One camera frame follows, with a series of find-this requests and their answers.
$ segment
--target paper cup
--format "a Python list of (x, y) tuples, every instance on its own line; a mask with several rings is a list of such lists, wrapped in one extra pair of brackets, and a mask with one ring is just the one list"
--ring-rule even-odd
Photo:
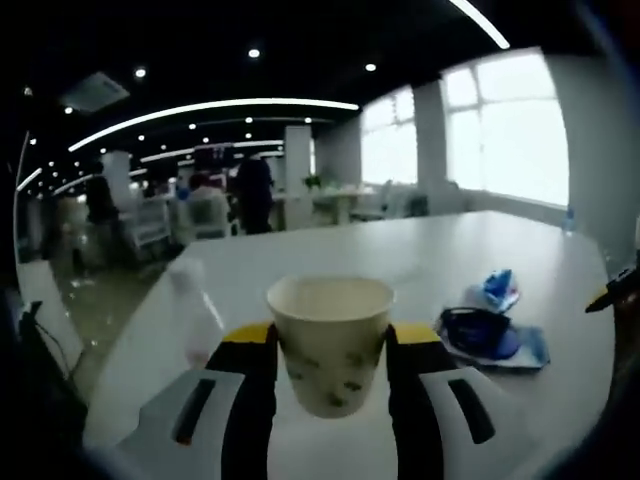
[(309, 413), (339, 418), (362, 406), (394, 297), (359, 277), (285, 277), (269, 289), (287, 372)]

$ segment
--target desk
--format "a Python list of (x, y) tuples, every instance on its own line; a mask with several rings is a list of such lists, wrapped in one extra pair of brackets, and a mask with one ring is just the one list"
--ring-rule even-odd
[[(363, 196), (374, 195), (375, 192), (372, 189), (362, 188), (325, 188), (321, 190), (312, 189), (303, 194), (292, 194), (286, 192), (278, 192), (273, 194), (273, 201), (275, 208), (277, 209), (277, 230), (294, 230), (296, 226), (287, 225), (284, 220), (287, 217), (285, 210), (287, 203), (295, 202), (309, 202), (314, 200), (331, 200), (334, 204), (334, 222), (337, 225), (349, 224), (349, 210), (355, 206), (358, 198)], [(308, 209), (302, 209), (302, 215), (306, 214), (310, 216)]]
[[(531, 478), (541, 462), (583, 438), (607, 401), (613, 312), (584, 314), (585, 303), (607, 277), (595, 242), (580, 234), (567, 237), (532, 220), (475, 212), (195, 242), (183, 256), (203, 263), (206, 290), (228, 329), (269, 318), (264, 292), (286, 274), (380, 278), (397, 291), (392, 320), (433, 324), (442, 307), (455, 302), (469, 284), (493, 269), (512, 268), (522, 298), (511, 316), (517, 324), (544, 328), (551, 356), (551, 364), (535, 376), (491, 375), (522, 402), (538, 440), (538, 449), (514, 479)], [(133, 431), (140, 406), (188, 368), (187, 331), (172, 318), (172, 298), (164, 274), (118, 339), (94, 391), (85, 431), (88, 446), (113, 444)], [(278, 391), (277, 417), (282, 416), (274, 420), (272, 438), (287, 436), (296, 454), (308, 438), (337, 438), (340, 445), (348, 441), (350, 452), (368, 458), (370, 471), (376, 472), (363, 478), (393, 477), (397, 461), (384, 415), (384, 375), (381, 365), (366, 408), (345, 419), (340, 425), (348, 429), (335, 438), (327, 437), (331, 422), (304, 417), (293, 393)], [(368, 438), (376, 438), (376, 445), (367, 446)], [(323, 445), (335, 445), (333, 440)], [(270, 468), (278, 458), (270, 447)], [(318, 453), (316, 462), (330, 459)]]

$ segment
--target window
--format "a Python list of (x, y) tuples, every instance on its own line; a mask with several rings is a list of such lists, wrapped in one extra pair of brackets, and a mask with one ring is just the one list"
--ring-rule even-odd
[(418, 182), (413, 91), (407, 86), (367, 105), (362, 113), (362, 181)]
[(566, 206), (569, 155), (560, 104), (537, 50), (443, 75), (447, 176), (462, 188)]

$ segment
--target person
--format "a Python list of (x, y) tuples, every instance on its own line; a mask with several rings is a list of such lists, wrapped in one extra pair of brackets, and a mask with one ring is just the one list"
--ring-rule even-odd
[(266, 160), (253, 158), (240, 164), (235, 186), (240, 222), (247, 235), (272, 231), (269, 224), (272, 185), (271, 169)]

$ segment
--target window frame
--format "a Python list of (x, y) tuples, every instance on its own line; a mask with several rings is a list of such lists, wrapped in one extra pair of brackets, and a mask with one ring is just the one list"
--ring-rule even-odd
[[(482, 91), (480, 88), (480, 79), (478, 78), (478, 66), (482, 65), (483, 63), (487, 63), (487, 62), (491, 62), (491, 61), (495, 61), (495, 60), (503, 60), (505, 58), (509, 58), (509, 57), (521, 57), (527, 54), (536, 54), (539, 55), (543, 58), (543, 60), (546, 63), (546, 59), (544, 59), (544, 54), (542, 53), (542, 51), (540, 51), (540, 49), (538, 48), (529, 48), (529, 49), (521, 49), (521, 50), (512, 50), (509, 52), (505, 52), (505, 53), (499, 53), (496, 55), (490, 55), (487, 57), (483, 57), (480, 59), (476, 59), (470, 62), (467, 62), (463, 65), (456, 65), (452, 68), (449, 68), (447, 70), (444, 70), (441, 74), (441, 80), (440, 80), (440, 93), (441, 93), (441, 97), (442, 97), (442, 105), (443, 105), (443, 111), (444, 111), (444, 117), (445, 117), (445, 136), (446, 136), (446, 155), (447, 155), (447, 180), (448, 181), (453, 181), (455, 182), (456, 179), (455, 178), (451, 178), (449, 176), (449, 172), (451, 172), (453, 169), (451, 168), (451, 159), (452, 159), (452, 149), (453, 149), (453, 142), (451, 142), (451, 136), (452, 136), (452, 117), (454, 114), (456, 113), (461, 113), (461, 112), (469, 112), (469, 111), (476, 111), (478, 113), (478, 119), (479, 119), (479, 127), (480, 127), (480, 145), (479, 145), (479, 155), (480, 158), (483, 159), (484, 158), (484, 149), (485, 149), (485, 142), (484, 142), (484, 135), (482, 134), (482, 129), (483, 129), (483, 111), (484, 109), (489, 106), (489, 105), (498, 105), (498, 104), (505, 104), (505, 103), (514, 103), (514, 102), (527, 102), (527, 101), (532, 101), (532, 102), (539, 102), (539, 101), (555, 101), (559, 103), (558, 100), (558, 94), (557, 94), (557, 90), (556, 90), (556, 86), (555, 83), (553, 84), (553, 93), (551, 95), (541, 95), (541, 96), (537, 96), (537, 97), (516, 97), (516, 98), (509, 98), (509, 99), (505, 99), (505, 100), (485, 100), (482, 96)], [(475, 89), (476, 89), (476, 93), (477, 93), (477, 102), (475, 104), (472, 105), (464, 105), (464, 106), (454, 106), (451, 105), (449, 103), (449, 98), (448, 98), (448, 91), (447, 91), (447, 86), (446, 86), (446, 75), (448, 73), (452, 73), (452, 72), (456, 72), (456, 71), (460, 71), (463, 69), (468, 69), (471, 72), (471, 77), (473, 79), (473, 82), (475, 84)], [(491, 195), (497, 196), (497, 197), (502, 197), (502, 198), (508, 198), (508, 199), (515, 199), (518, 201), (524, 201), (524, 202), (528, 202), (528, 203), (533, 203), (533, 204), (537, 204), (537, 205), (544, 205), (544, 206), (548, 206), (548, 207), (553, 207), (553, 208), (558, 208), (558, 209), (562, 209), (565, 210), (569, 204), (570, 204), (570, 193), (569, 193), (569, 176), (570, 176), (570, 170), (568, 169), (567, 172), (567, 203), (566, 205), (562, 205), (562, 204), (557, 204), (557, 203), (550, 203), (550, 202), (545, 202), (542, 200), (538, 200), (538, 199), (532, 199), (529, 197), (519, 197), (519, 196), (515, 196), (515, 195), (508, 195), (508, 194), (503, 194), (503, 193), (495, 193), (492, 192), (491, 190), (487, 190), (486, 185), (486, 175), (485, 175), (485, 170), (486, 168), (484, 167), (484, 165), (480, 165), (480, 171), (481, 171), (481, 178), (480, 178), (480, 184), (482, 185), (481, 188), (479, 189), (475, 189), (475, 188), (467, 188), (467, 187), (462, 187), (465, 190), (469, 190), (469, 191), (473, 191), (473, 192), (487, 192)]]

